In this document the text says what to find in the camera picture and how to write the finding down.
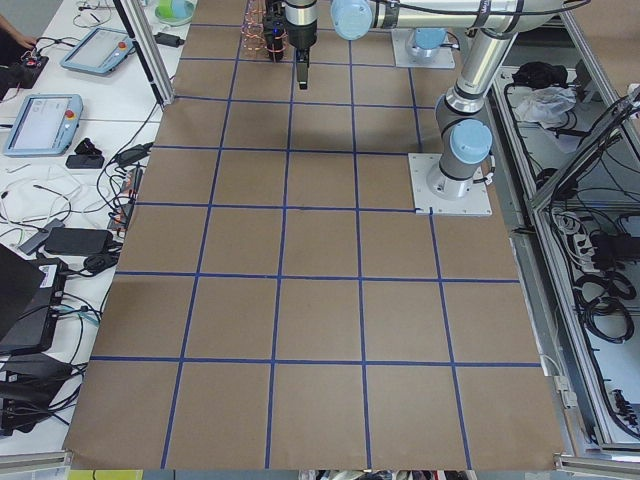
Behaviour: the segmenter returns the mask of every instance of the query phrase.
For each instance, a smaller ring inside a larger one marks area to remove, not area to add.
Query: table
[[[153,11],[157,1],[150,2],[145,12],[150,21],[153,32],[166,30],[155,19]],[[43,36],[51,38],[77,37],[82,38],[87,32],[73,25],[77,15],[75,0],[63,0],[53,20],[45,30]],[[123,28],[122,23],[113,11],[112,18],[104,24],[109,28]],[[171,28],[168,31],[184,38],[189,25]],[[161,55],[169,75],[176,71],[182,48],[159,46]],[[5,199],[5,207],[10,218],[17,220],[26,215],[37,215],[49,211],[52,195],[45,191],[32,188],[34,183],[48,186],[60,193],[71,193],[74,210],[94,209],[100,205],[100,197],[95,188],[98,170],[71,171],[64,167],[66,156],[81,139],[89,137],[97,148],[103,151],[105,158],[111,158],[131,136],[143,126],[143,121],[149,116],[155,99],[140,62],[135,55],[127,59],[115,72],[106,77],[97,77],[63,69],[59,65],[60,59],[68,48],[54,46],[45,50],[50,57],[49,63],[35,88],[21,90],[15,98],[0,104],[0,119],[4,123],[13,121],[20,109],[24,98],[35,93],[76,93],[83,98],[84,112],[78,130],[74,136],[72,146],[68,152],[57,157],[37,158],[9,158],[0,154],[0,190],[9,190]],[[6,98],[14,95],[10,90]],[[162,117],[160,108],[156,108],[149,122],[144,125],[132,145],[147,143],[154,140],[159,121]],[[9,131],[0,131],[0,143],[4,144]],[[105,178],[101,181],[101,191],[108,191]],[[65,221],[68,227],[77,228],[105,228],[108,223],[108,209],[88,214],[74,213]],[[0,225],[0,235],[12,228],[11,225]],[[3,244],[13,247],[19,240],[18,232],[9,233],[0,238]],[[71,268],[81,268],[82,257],[61,257]],[[87,300],[94,307],[99,307],[107,293],[113,279],[114,269],[105,271],[95,278],[71,277],[67,280],[65,292]],[[80,305],[72,299],[65,299],[70,305]],[[97,327],[85,321],[84,334],[76,355],[75,363],[86,362],[89,359],[95,340]],[[77,317],[68,317],[58,322],[52,347],[46,352],[48,355],[69,361],[78,345],[80,323]],[[57,399],[69,395],[78,385],[79,379],[68,381],[59,392]],[[70,420],[74,409],[61,413],[61,417]],[[32,432],[23,434],[14,432],[13,436],[0,439],[0,455],[31,454],[58,451],[67,434],[68,427],[55,419],[48,419],[36,425]]]

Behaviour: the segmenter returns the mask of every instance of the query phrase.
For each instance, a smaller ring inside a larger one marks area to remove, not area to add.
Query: gray cylindrical joint
[[[467,119],[456,124],[443,137],[445,151],[440,170],[453,180],[473,177],[478,165],[487,158],[493,136],[479,120]]]

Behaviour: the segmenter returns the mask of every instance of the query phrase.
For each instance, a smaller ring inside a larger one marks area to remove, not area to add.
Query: electronic device
[[[179,47],[184,45],[184,40],[177,35],[171,35],[170,33],[158,32],[153,38],[156,39],[158,45],[166,45],[168,47]]]
[[[51,347],[56,329],[58,313],[51,307],[62,301],[66,277],[60,272],[67,270],[67,265],[58,258],[23,261],[37,267],[44,278],[14,325],[0,339],[0,355],[43,352]]]
[[[123,30],[95,27],[60,61],[69,70],[107,75],[133,50],[133,42]]]
[[[33,234],[29,239],[27,239],[22,245],[20,245],[18,247],[18,250],[23,252],[25,255],[33,255],[36,250],[44,245],[44,242],[47,240],[47,238],[49,238],[51,230],[56,227],[64,227],[64,223],[62,223],[57,218],[54,218],[44,227],[38,230],[35,234]]]
[[[104,157],[102,155],[69,155],[65,165],[72,170],[102,168]]]
[[[28,433],[49,418],[46,411],[71,375],[71,365],[48,355],[10,357],[0,369],[0,436]]]
[[[15,325],[40,288],[44,273],[0,244],[0,338]]]
[[[38,80],[38,77],[44,70],[44,67],[49,62],[49,57],[44,56],[29,56],[22,60],[21,63],[21,76],[20,76],[20,88],[33,88]]]
[[[54,255],[96,255],[113,242],[107,230],[90,228],[54,228],[44,242],[44,250]]]
[[[27,96],[9,132],[3,153],[8,157],[62,154],[73,140],[82,107],[80,95]]]
[[[33,88],[48,61],[49,57],[29,56],[20,63],[0,66],[0,98],[4,98],[10,88]]]

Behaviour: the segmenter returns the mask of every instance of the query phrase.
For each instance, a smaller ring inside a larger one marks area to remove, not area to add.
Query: black cable
[[[124,145],[122,145],[122,147],[120,147],[118,149],[118,151],[113,154],[113,156],[109,159],[109,161],[102,167],[102,169],[100,170],[100,173],[98,174],[98,178],[96,180],[96,190],[98,191],[98,195],[100,196],[100,198],[104,201],[104,206],[108,206],[109,209],[115,213],[115,214],[119,214],[121,212],[121,209],[118,209],[118,207],[112,205],[112,202],[114,200],[116,200],[119,196],[120,196],[120,192],[115,192],[114,191],[114,198],[109,200],[107,199],[102,192],[100,191],[100,180],[102,179],[102,177],[106,174],[107,168],[109,168],[110,166],[116,165],[116,156],[120,153],[122,153],[124,151],[125,148],[127,148],[129,145],[131,145],[131,143],[136,139],[136,137],[140,134],[140,132],[142,131],[142,129],[149,123],[149,121],[151,120],[151,117],[153,116],[153,114],[156,111],[156,108],[158,108],[158,104],[154,104],[153,108],[151,109],[151,111],[149,112],[149,115],[147,115],[147,118],[144,119],[144,121],[142,122],[142,125],[140,125],[140,127],[135,131],[135,133],[131,136],[131,138],[129,138],[129,140],[127,141],[127,143],[125,143]]]
[[[405,3],[401,3],[398,1],[391,0],[374,0],[376,3],[381,3],[383,5],[389,6],[391,8],[404,8],[405,10],[414,10],[416,12],[423,13],[432,13],[436,15],[455,15],[455,16],[477,16],[478,11],[471,10],[438,10],[435,8],[427,8],[427,7],[418,7],[415,5],[407,5]],[[556,8],[553,10],[540,10],[537,12],[490,12],[489,16],[495,15],[500,17],[532,17],[532,16],[547,16],[547,15],[557,15],[559,13],[570,12],[571,10],[575,10],[577,8],[583,7],[591,3],[591,0],[566,0],[563,5],[570,5],[574,3],[575,5],[571,5],[563,8]]]
[[[76,295],[73,295],[73,294],[71,294],[71,293],[68,293],[68,292],[64,292],[64,293],[63,293],[63,296],[65,296],[65,297],[70,297],[70,298],[73,298],[73,299],[75,299],[75,300],[78,300],[79,302],[84,303],[84,304],[89,308],[89,311],[91,311],[91,312],[96,316],[96,320],[98,321],[98,323],[100,323],[100,322],[101,322],[101,320],[102,320],[102,312],[99,312],[98,310],[96,310],[96,309],[95,309],[95,308],[94,308],[94,307],[93,307],[89,302],[87,302],[85,299],[80,298],[80,297],[78,297],[78,296],[76,296]]]

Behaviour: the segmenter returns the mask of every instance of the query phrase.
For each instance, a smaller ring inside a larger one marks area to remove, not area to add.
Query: person's hand
[[[38,39],[36,37],[29,37],[27,35],[23,35],[21,33],[16,34],[13,39],[18,42],[21,47],[24,48],[35,48]]]

